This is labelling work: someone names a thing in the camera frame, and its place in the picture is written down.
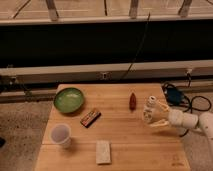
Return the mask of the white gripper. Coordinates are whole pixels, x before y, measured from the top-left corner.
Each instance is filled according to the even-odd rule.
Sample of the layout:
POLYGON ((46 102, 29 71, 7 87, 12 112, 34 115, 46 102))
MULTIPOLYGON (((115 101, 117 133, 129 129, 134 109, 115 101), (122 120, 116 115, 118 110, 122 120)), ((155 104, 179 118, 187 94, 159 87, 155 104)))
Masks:
POLYGON ((156 121, 154 123, 151 123, 149 126, 153 128, 157 127, 165 127, 168 126, 169 123, 173 126, 181 126, 183 122, 183 112, 177 109, 171 109, 167 104, 161 103, 160 101, 157 101, 158 106, 164 111, 169 112, 168 114, 168 120, 162 119, 159 121, 156 121))

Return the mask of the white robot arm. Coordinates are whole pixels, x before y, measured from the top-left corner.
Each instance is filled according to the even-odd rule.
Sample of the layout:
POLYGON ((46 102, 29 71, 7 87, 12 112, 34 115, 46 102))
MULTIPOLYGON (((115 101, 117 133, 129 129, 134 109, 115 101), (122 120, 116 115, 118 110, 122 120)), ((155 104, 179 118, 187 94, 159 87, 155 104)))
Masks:
POLYGON ((207 137, 207 140, 213 143, 213 113, 204 112, 195 115, 172 109, 165 104, 160 104, 160 107, 167 114, 167 118, 152 123, 153 127, 172 125, 196 131, 200 130, 207 137))

